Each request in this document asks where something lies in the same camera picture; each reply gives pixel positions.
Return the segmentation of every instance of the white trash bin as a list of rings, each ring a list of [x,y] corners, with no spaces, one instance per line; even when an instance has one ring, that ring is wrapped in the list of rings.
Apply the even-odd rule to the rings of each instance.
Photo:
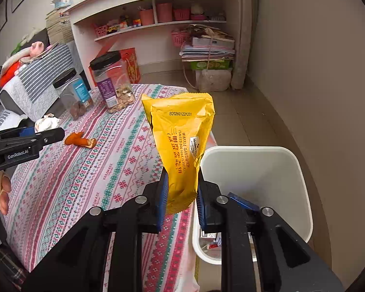
[[[306,242],[312,234],[310,200],[299,162],[283,147],[215,146],[205,151],[201,171],[220,192],[232,192],[260,207],[273,208]],[[221,258],[207,255],[200,246],[200,225],[195,206],[192,243],[196,254],[211,264]]]

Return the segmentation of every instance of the green box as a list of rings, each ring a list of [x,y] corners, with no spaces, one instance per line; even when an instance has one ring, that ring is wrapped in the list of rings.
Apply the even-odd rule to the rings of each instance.
[[[227,70],[230,67],[231,59],[223,60],[210,60],[208,69],[209,70]],[[207,69],[207,61],[191,61],[192,70]]]

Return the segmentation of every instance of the black jar lid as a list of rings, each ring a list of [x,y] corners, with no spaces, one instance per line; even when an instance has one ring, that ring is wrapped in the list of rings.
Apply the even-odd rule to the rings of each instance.
[[[56,77],[53,81],[53,87],[58,89],[67,83],[70,79],[72,79],[76,75],[76,69],[70,68],[61,73],[58,77]]]
[[[108,67],[110,64],[113,64],[119,61],[122,58],[119,50],[115,50],[112,52],[107,52],[100,57],[96,57],[94,60],[90,62],[91,69],[93,71],[100,70],[105,67]]]

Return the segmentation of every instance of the plastic jar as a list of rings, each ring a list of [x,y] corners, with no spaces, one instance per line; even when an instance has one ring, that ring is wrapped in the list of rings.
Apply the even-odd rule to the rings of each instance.
[[[53,87],[74,120],[93,106],[93,100],[82,78],[76,75],[75,68],[68,69],[56,77]]]
[[[112,51],[90,62],[93,78],[110,113],[135,102],[126,62],[120,52]]]

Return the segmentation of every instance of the yellow snack package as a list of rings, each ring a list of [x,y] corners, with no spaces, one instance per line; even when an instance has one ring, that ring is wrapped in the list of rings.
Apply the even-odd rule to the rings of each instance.
[[[165,99],[142,94],[142,104],[169,177],[166,213],[185,210],[195,200],[200,160],[214,120],[208,93],[181,93]]]

